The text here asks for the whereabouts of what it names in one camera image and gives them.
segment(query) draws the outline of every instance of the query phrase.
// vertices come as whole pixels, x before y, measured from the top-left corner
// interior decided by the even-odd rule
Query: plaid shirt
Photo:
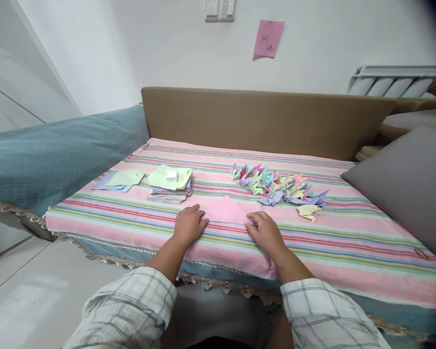
[[[318,279],[281,286],[295,348],[390,348],[363,310]],[[160,348],[176,288],[159,271],[142,267],[96,292],[64,348]]]

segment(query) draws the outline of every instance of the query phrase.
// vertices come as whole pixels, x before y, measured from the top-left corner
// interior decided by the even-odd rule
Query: white radiator
[[[436,80],[436,65],[361,65],[352,74],[348,95],[420,97]]]

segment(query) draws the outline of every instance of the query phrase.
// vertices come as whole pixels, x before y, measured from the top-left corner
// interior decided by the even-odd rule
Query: wall switch panel
[[[205,22],[216,23],[219,21],[218,10],[220,7],[220,0],[205,0],[206,14]]]
[[[221,0],[220,22],[234,22],[237,0]]]

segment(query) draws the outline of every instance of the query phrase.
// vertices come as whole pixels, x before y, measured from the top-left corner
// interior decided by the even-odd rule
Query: white tile floor
[[[127,271],[60,240],[31,239],[0,259],[0,349],[59,348],[84,302]]]

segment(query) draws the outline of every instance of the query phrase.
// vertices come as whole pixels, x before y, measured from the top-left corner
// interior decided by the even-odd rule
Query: pink sticky note
[[[252,223],[245,212],[228,195],[213,203],[211,209],[203,216],[214,222],[245,224]]]
[[[267,21],[260,19],[257,40],[253,54],[266,57],[274,57],[280,44],[284,22]]]

